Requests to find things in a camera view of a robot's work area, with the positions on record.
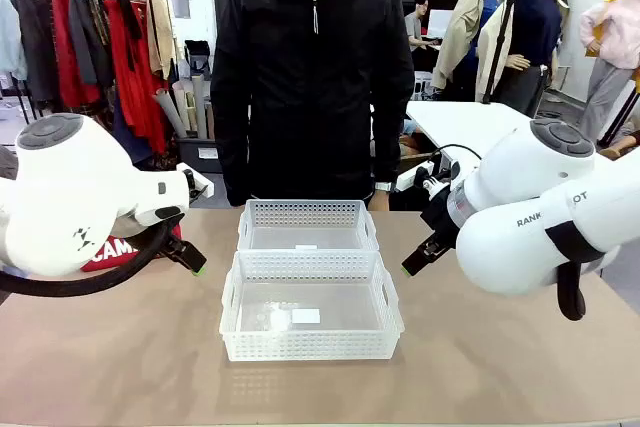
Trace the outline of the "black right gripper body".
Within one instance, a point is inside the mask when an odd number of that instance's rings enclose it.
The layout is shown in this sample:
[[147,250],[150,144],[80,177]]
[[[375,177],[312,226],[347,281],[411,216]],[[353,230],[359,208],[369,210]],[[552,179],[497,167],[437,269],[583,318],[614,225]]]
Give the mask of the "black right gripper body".
[[448,209],[447,200],[451,190],[445,186],[429,201],[421,218],[432,230],[427,239],[429,245],[436,247],[454,247],[458,235],[458,226],[452,220]]

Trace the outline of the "red CAMPUS pouch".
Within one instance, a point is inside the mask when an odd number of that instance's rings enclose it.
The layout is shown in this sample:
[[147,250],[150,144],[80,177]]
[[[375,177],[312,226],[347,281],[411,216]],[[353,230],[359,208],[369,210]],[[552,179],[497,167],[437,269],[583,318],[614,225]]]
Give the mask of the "red CAMPUS pouch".
[[128,239],[110,236],[97,254],[85,264],[83,272],[95,272],[120,267],[134,259],[138,250]]

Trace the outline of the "person's left forearm black sleeve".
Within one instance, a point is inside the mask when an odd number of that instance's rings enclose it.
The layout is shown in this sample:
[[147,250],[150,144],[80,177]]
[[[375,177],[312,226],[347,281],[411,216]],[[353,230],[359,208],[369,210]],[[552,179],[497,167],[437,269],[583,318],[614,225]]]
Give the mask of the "person's left forearm black sleeve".
[[373,103],[374,185],[376,182],[396,182],[401,156],[399,139],[404,130],[408,101],[409,96],[404,96],[399,100],[376,99]]

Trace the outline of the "black storage crate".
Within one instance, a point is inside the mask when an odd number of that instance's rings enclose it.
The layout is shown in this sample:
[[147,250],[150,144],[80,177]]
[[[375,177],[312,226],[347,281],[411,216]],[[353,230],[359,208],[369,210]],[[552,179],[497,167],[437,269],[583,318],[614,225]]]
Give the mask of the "black storage crate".
[[183,163],[200,173],[221,174],[216,142],[211,139],[179,138],[177,141],[179,157]]

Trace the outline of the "white background table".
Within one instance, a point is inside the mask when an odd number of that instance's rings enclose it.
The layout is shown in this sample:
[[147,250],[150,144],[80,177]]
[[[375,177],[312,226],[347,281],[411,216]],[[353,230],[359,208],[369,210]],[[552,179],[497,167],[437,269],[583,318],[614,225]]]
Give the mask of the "white background table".
[[530,121],[500,103],[410,101],[407,114],[435,146],[460,144],[480,156]]

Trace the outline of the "white perforated plastic basket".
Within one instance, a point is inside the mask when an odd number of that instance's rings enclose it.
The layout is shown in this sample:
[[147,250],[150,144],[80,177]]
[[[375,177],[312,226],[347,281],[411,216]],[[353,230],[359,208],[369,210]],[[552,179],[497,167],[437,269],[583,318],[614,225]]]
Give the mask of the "white perforated plastic basket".
[[245,204],[238,226],[239,250],[377,251],[372,216],[361,200],[258,200]]
[[[238,251],[221,302],[232,362],[388,360],[405,330],[377,251]],[[296,308],[319,309],[321,323],[292,324]]]

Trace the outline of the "grey-brown draped garment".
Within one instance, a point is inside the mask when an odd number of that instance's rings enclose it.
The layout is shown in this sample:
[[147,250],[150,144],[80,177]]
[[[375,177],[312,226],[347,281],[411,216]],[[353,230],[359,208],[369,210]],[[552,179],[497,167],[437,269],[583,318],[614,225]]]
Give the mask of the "grey-brown draped garment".
[[16,154],[5,146],[0,145],[0,178],[15,180],[18,165]]

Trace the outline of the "seated person in grey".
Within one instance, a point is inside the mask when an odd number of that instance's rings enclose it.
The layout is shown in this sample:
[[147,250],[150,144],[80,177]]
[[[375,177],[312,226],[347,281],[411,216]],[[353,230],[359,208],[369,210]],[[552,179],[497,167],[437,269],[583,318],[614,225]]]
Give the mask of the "seated person in grey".
[[428,0],[415,0],[414,11],[405,17],[405,27],[411,52],[436,45],[436,41],[422,39],[422,20],[428,10]]

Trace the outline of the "white monitor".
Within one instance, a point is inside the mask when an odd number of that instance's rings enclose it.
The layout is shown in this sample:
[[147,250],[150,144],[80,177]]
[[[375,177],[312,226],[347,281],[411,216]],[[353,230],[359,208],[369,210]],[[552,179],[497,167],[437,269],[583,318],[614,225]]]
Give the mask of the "white monitor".
[[443,39],[452,18],[452,10],[432,9],[429,12],[427,37],[433,39]]

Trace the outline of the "mannequin in beige trench coat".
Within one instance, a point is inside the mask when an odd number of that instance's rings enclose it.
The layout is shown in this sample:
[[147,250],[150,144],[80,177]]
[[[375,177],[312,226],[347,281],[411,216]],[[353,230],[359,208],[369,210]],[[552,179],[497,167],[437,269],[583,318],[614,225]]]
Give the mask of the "mannequin in beige trench coat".
[[472,101],[478,70],[481,28],[498,0],[458,0],[440,46],[431,86],[441,101]]

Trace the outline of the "mannequin in navy top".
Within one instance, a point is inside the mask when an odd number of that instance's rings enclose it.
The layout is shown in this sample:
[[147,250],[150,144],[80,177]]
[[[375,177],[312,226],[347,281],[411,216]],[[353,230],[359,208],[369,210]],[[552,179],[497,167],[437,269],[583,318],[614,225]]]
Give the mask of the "mannequin in navy top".
[[[500,28],[501,5],[479,35],[477,102],[481,102],[490,70],[495,36]],[[504,104],[533,118],[557,64],[557,44],[562,31],[559,1],[515,0],[511,20],[511,41],[506,41],[503,49],[506,64],[504,70],[496,74],[491,102]]]

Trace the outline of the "hanging red jacket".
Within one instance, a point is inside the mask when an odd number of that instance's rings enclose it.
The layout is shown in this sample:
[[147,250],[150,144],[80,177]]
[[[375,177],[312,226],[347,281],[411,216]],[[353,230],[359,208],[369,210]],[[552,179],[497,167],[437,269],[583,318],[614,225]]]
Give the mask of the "hanging red jacket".
[[73,110],[97,102],[100,92],[96,86],[85,85],[81,80],[71,38],[69,2],[52,0],[52,16],[59,91],[64,105]]

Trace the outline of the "hanging grey jacket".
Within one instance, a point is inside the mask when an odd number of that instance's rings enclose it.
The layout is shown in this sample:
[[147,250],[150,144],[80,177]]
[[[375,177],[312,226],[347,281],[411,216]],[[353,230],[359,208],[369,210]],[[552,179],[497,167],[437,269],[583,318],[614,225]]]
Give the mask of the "hanging grey jacket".
[[69,0],[70,36],[84,84],[110,88],[112,60],[95,27],[88,0]]

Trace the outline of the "hanging dark grey coat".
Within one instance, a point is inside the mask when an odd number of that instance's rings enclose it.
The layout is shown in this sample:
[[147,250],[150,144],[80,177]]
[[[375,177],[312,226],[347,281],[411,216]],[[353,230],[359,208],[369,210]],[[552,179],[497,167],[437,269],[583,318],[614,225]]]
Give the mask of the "hanging dark grey coat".
[[36,102],[60,103],[51,0],[13,0],[19,16],[27,84]]

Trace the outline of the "mannequin in pink hoodie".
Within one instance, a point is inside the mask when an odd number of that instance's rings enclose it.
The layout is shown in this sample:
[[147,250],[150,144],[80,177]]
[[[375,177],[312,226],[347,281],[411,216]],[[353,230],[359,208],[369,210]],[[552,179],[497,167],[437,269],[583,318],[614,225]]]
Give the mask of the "mannequin in pink hoodie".
[[596,143],[618,97],[633,81],[640,92],[640,0],[604,0],[580,18],[579,36],[595,63],[579,129]]

